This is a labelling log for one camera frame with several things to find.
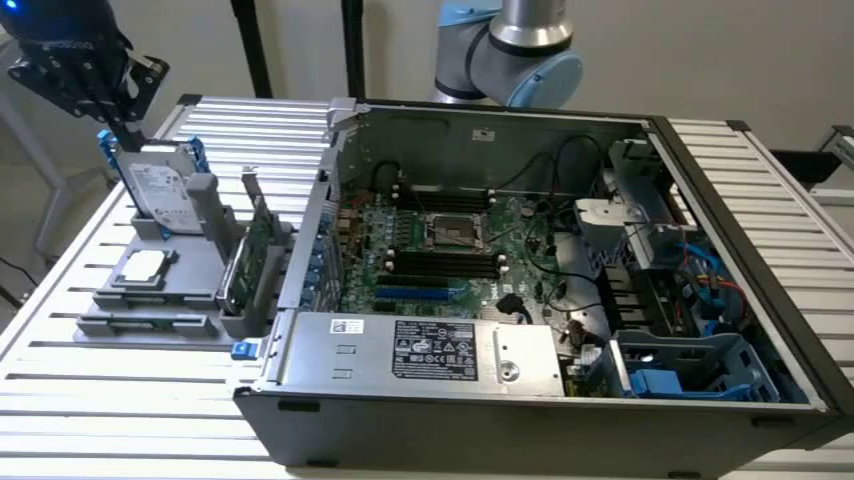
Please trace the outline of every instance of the black cable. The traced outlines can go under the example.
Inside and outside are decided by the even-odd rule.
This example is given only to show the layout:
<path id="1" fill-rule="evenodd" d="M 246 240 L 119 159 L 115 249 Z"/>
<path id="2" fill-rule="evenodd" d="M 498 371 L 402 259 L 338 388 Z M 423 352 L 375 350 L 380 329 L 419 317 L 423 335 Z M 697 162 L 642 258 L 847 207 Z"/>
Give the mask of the black cable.
<path id="1" fill-rule="evenodd" d="M 587 140 L 593 144 L 594 148 L 597 149 L 597 154 L 599 156 L 599 171 L 597 172 L 591 182 L 590 192 L 587 193 L 587 196 L 590 196 L 593 195 L 593 192 L 597 186 L 597 179 L 599 178 L 599 175 L 602 175 L 602 172 L 605 172 L 605 162 L 607 159 L 607 156 L 605 154 L 605 149 L 602 148 L 602 144 L 591 135 L 582 133 L 579 135 L 571 135 L 570 137 L 563 139 L 563 142 L 560 142 L 560 146 L 558 147 L 558 153 L 555 154 L 555 174 L 558 171 L 558 166 L 560 164 L 560 157 L 563 156 L 563 149 L 567 147 L 567 145 L 570 145 L 572 142 L 578 140 Z"/>
<path id="2" fill-rule="evenodd" d="M 531 312 L 528 312 L 528 309 L 524 308 L 524 306 L 519 308 L 519 313 L 524 317 L 524 323 L 527 323 L 528 325 L 534 325 L 534 317 L 531 316 Z M 520 323 L 522 323 L 522 319 L 516 320 L 516 324 L 520 324 Z"/>
<path id="3" fill-rule="evenodd" d="M 9 302 L 9 304 L 16 308 L 20 309 L 24 304 L 20 302 L 20 300 L 17 298 L 15 298 L 15 295 L 12 295 L 9 293 L 9 291 L 3 287 L 3 285 L 0 285 L 0 297 L 4 298 L 4 300 L 7 302 Z"/>
<path id="4" fill-rule="evenodd" d="M 506 181 L 506 182 L 503 182 L 500 185 L 498 185 L 498 186 L 495 187 L 495 190 L 503 190 L 503 189 L 504 189 L 504 187 L 507 187 L 510 184 L 512 184 L 512 182 L 515 182 L 516 180 L 519 180 L 519 177 L 520 177 L 522 175 L 524 175 L 524 172 L 527 172 L 527 171 L 528 171 L 528 169 L 530 169 L 530 168 L 534 166 L 534 164 L 536 163 L 536 160 L 539 160 L 540 158 L 544 158 L 546 160 L 548 160 L 550 162 L 552 162 L 552 168 L 555 168 L 555 170 L 556 170 L 556 167 L 554 167 L 554 165 L 555 165 L 555 163 L 556 163 L 556 162 L 555 162 L 555 159 L 552 158 L 552 156 L 551 156 L 550 154 L 547 154 L 546 152 L 539 152 L 539 153 L 536 153 L 536 154 L 531 157 L 531 159 L 528 160 L 528 163 L 526 163 L 526 164 L 524 164 L 524 166 L 522 167 L 522 170 L 519 170 L 519 171 L 516 172 L 516 174 L 515 174 L 512 177 L 510 177 L 510 180 L 507 180 L 507 181 Z"/>
<path id="5" fill-rule="evenodd" d="M 691 275 L 689 272 L 686 272 L 685 270 L 681 269 L 675 269 L 673 271 L 674 275 L 677 275 L 678 277 L 682 277 L 682 279 L 687 282 L 689 286 L 691 287 L 691 291 L 694 292 L 694 295 L 697 295 L 697 298 L 701 298 L 699 296 L 699 282 L 697 281 L 697 278 L 694 277 L 694 275 Z"/>
<path id="6" fill-rule="evenodd" d="M 519 225 L 514 225 L 512 227 L 510 227 L 507 230 L 504 230 L 502 233 L 494 235 L 488 240 L 484 240 L 483 243 L 492 243 L 495 240 L 498 240 L 499 238 L 502 238 L 504 235 L 507 235 L 508 233 L 512 233 L 514 231 L 516 231 L 519 229 Z"/>
<path id="7" fill-rule="evenodd" d="M 380 162 L 378 162 L 376 165 L 374 165 L 374 170 L 371 170 L 371 183 L 368 184 L 368 192 L 376 193 L 376 175 L 379 174 L 380 168 L 383 168 L 386 165 L 394 165 L 398 169 L 398 172 L 400 172 L 400 162 L 398 162 L 396 160 L 382 160 Z"/>
<path id="8" fill-rule="evenodd" d="M 578 308 L 560 308 L 560 307 L 555 307 L 555 305 L 551 303 L 551 296 L 555 293 L 555 290 L 558 290 L 558 287 L 554 287 L 551 290 L 548 290 L 548 293 L 546 294 L 546 298 L 543 303 L 546 305 L 548 305 L 548 308 L 551 308 L 554 311 L 560 312 L 560 313 L 574 313 L 574 312 L 581 312 L 582 310 L 587 310 L 589 308 L 593 307 L 602 307 L 602 302 L 594 302 L 590 305 L 585 305 L 583 307 L 578 307 Z"/>
<path id="9" fill-rule="evenodd" d="M 36 282 L 36 279 L 32 278 L 32 275 L 29 274 L 29 272 L 27 271 L 25 268 L 19 267 L 17 265 L 15 265 L 12 262 L 9 262 L 5 258 L 0 257 L 0 262 L 5 263 L 7 266 L 9 268 L 13 268 L 15 270 L 17 270 L 19 272 L 21 272 L 24 275 L 27 275 L 27 279 L 32 282 L 33 285 L 39 285 L 39 282 Z"/>
<path id="10" fill-rule="evenodd" d="M 534 233 L 535 226 L 536 226 L 536 222 L 534 221 L 531 222 L 531 228 L 528 228 L 528 232 L 524 236 L 524 245 L 528 244 L 528 239 L 531 238 L 531 234 Z M 536 260 L 534 260 L 534 257 L 531 256 L 531 251 L 527 248 L 524 249 L 524 255 L 527 257 L 528 262 L 531 262 L 531 265 L 534 265 L 534 268 L 536 268 L 540 272 L 550 273 L 552 275 L 559 275 L 562 277 L 581 278 L 583 280 L 587 280 L 590 283 L 593 283 L 597 286 L 597 288 L 599 288 L 599 284 L 597 283 L 597 280 L 593 277 L 583 275 L 581 273 L 563 272 L 560 270 L 552 270 L 550 268 L 543 267 L 539 263 L 536 263 Z"/>

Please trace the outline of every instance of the slotted aluminum surface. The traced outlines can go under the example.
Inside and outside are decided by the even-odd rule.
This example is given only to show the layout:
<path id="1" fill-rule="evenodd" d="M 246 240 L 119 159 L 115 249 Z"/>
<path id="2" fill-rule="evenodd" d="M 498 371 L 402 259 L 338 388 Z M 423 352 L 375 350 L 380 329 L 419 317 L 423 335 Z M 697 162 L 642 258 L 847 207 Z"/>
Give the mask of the slotted aluminum surface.
<path id="1" fill-rule="evenodd" d="M 323 148 L 324 112 L 326 105 L 319 103 L 206 98 L 171 118 L 163 132 L 178 138 L 204 133 L 211 168 L 227 186 L 243 165 L 260 164 L 264 191 L 280 199 L 271 204 L 284 219 L 299 224 L 302 211 L 294 205 L 304 198 L 299 187 L 314 175 Z M 224 203 L 247 213 L 238 187 L 234 183 L 228 187 L 234 197 Z M 226 384 L 226 378 L 256 376 L 258 364 L 234 366 L 224 352 L 188 351 L 174 345 L 87 348 L 73 343 L 73 317 L 87 309 L 92 289 L 107 279 L 133 236 L 132 213 L 119 187 L 0 335 L 0 477 L 460 478 L 286 471 L 267 459 Z M 817 244 L 827 242 L 815 237 Z M 827 326 L 817 329 L 827 335 L 837 328 L 839 337 L 833 338 L 845 338 L 850 331 L 841 326 L 847 320 L 846 315 L 834 320 L 822 314 L 815 321 Z M 839 341 L 839 353 L 854 360 L 846 340 L 827 337 L 827 341 Z M 782 450 L 726 478 L 850 479 L 851 450 L 851 436 L 814 452 Z"/>
<path id="2" fill-rule="evenodd" d="M 789 296 L 854 380 L 850 239 L 750 133 L 733 131 L 725 122 L 671 123 Z"/>

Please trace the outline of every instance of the blue connector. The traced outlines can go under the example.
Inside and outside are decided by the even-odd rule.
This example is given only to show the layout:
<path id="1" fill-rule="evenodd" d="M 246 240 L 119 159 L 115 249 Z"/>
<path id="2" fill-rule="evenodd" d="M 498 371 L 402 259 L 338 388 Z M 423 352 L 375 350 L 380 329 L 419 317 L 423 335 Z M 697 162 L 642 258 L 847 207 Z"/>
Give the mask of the blue connector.
<path id="1" fill-rule="evenodd" d="M 451 300 L 451 291 L 447 288 L 378 288 L 374 291 L 376 298 L 392 298 L 400 300 Z"/>
<path id="2" fill-rule="evenodd" d="M 202 143 L 202 140 L 199 140 L 199 137 L 195 135 L 187 140 L 187 143 L 192 146 L 194 156 L 196 157 L 196 171 L 199 173 L 211 173 L 208 157 L 204 153 L 204 143 Z"/>
<path id="3" fill-rule="evenodd" d="M 629 375 L 629 380 L 638 397 L 681 397 L 685 393 L 673 370 L 638 370 Z"/>
<path id="4" fill-rule="evenodd" d="M 101 149 L 104 156 L 107 157 L 107 164 L 119 169 L 119 162 L 116 161 L 116 156 L 112 153 L 112 147 L 116 144 L 116 137 L 109 130 L 101 130 L 97 133 L 97 148 Z"/>
<path id="5" fill-rule="evenodd" d="M 258 344 L 251 342 L 238 342 L 231 347 L 232 360 L 258 360 Z"/>

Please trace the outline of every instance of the blue cable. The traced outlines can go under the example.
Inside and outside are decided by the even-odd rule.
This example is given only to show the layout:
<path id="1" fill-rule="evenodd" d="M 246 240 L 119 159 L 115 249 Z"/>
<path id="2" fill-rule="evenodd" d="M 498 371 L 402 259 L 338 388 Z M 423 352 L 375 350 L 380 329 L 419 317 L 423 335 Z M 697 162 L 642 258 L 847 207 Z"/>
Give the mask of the blue cable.
<path id="1" fill-rule="evenodd" d="M 699 248 L 697 245 L 693 244 L 686 244 L 683 242 L 677 242 L 677 247 L 679 247 L 681 249 L 687 249 L 689 253 L 697 257 L 701 257 L 703 260 L 706 260 L 706 262 L 709 262 L 709 266 L 711 267 L 711 270 L 714 271 L 715 275 L 718 275 L 718 273 L 721 273 L 721 259 L 710 254 L 707 254 L 702 248 Z"/>

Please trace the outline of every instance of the white wall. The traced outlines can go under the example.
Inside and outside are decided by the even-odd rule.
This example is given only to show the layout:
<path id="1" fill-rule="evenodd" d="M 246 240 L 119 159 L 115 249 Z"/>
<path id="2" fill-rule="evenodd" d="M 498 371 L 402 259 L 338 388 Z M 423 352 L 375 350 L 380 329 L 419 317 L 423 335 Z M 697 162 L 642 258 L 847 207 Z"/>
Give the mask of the white wall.
<path id="1" fill-rule="evenodd" d="M 586 76 L 567 108 L 743 119 L 775 147 L 810 147 L 854 124 L 854 1 L 567 0 Z M 113 0 L 136 49 L 172 72 L 154 133 L 184 92 L 250 96 L 228 0 Z M 339 0 L 258 0 L 278 96 L 346 95 Z M 432 90 L 439 0 L 366 0 L 368 96 Z M 95 164 L 93 122 L 69 118 L 0 75 L 63 163 Z"/>
<path id="2" fill-rule="evenodd" d="M 135 49 L 170 63 L 144 129 L 151 135 L 183 93 L 251 96 L 243 45 L 230 0 L 112 0 L 116 21 Z M 55 161 L 65 167 L 103 163 L 96 134 L 103 125 L 76 119 L 5 75 L 17 58 L 7 52 L 0 61 L 0 89 L 9 94 Z"/>
<path id="3" fill-rule="evenodd" d="M 259 2 L 280 22 L 276 93 L 346 92 L 338 0 Z M 439 3 L 366 0 L 368 96 L 430 95 Z M 567 11 L 585 58 L 567 108 L 741 119 L 793 148 L 854 123 L 854 1 L 567 0 Z"/>

